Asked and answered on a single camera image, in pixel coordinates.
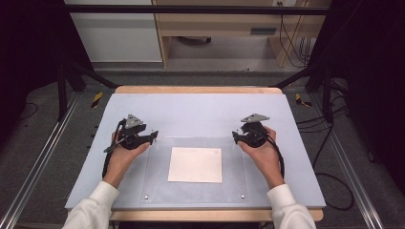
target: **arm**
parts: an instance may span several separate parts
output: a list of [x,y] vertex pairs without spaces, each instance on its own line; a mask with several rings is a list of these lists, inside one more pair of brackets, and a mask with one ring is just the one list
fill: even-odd
[[149,143],[144,143],[137,149],[129,151],[117,145],[111,155],[104,179],[88,198],[81,200],[72,209],[63,228],[108,228],[111,207],[118,196],[117,188],[132,161],[148,147]]
[[[269,137],[276,139],[276,133],[265,127]],[[316,228],[308,209],[298,204],[281,175],[279,158],[275,149],[266,142],[258,148],[251,148],[242,141],[238,145],[254,161],[257,168],[266,179],[270,191],[267,198],[273,210],[274,226],[277,229],[284,228]]]

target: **yellow and black tape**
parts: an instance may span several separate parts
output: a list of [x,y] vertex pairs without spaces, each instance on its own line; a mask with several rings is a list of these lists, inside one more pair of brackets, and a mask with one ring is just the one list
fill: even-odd
[[295,102],[296,102],[297,104],[304,105],[304,106],[306,106],[306,107],[312,107],[312,103],[310,103],[310,102],[304,102],[304,101],[301,99],[301,95],[299,95],[299,94],[295,94]]
[[98,102],[100,101],[101,97],[102,97],[102,93],[97,93],[96,94],[95,99],[93,100],[91,108],[96,108],[97,107]]

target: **sleeve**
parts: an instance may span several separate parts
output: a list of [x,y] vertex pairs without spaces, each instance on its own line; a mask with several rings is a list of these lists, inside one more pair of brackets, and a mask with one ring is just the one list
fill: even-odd
[[108,228],[111,207],[117,196],[116,188],[101,181],[89,198],[81,200],[72,209],[63,228]]
[[295,201],[287,184],[272,188],[268,191],[267,198],[273,209],[272,216],[275,228],[316,228],[307,207]]

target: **sleeve cuff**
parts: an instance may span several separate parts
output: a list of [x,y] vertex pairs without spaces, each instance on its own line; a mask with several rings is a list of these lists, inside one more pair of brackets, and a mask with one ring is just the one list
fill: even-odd
[[116,200],[119,191],[111,184],[101,181],[90,195],[90,198],[98,204],[111,208]]
[[273,210],[296,203],[287,184],[282,184],[272,188],[267,192],[267,198]]

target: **person's right hand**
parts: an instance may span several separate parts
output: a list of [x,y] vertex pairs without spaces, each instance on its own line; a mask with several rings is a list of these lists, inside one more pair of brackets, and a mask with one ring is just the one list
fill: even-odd
[[[266,126],[265,129],[268,135],[275,141],[276,132]],[[238,145],[253,159],[257,168],[262,172],[263,176],[265,176],[269,189],[285,183],[280,172],[277,151],[269,142],[266,142],[258,148],[252,148],[242,141],[238,141]]]

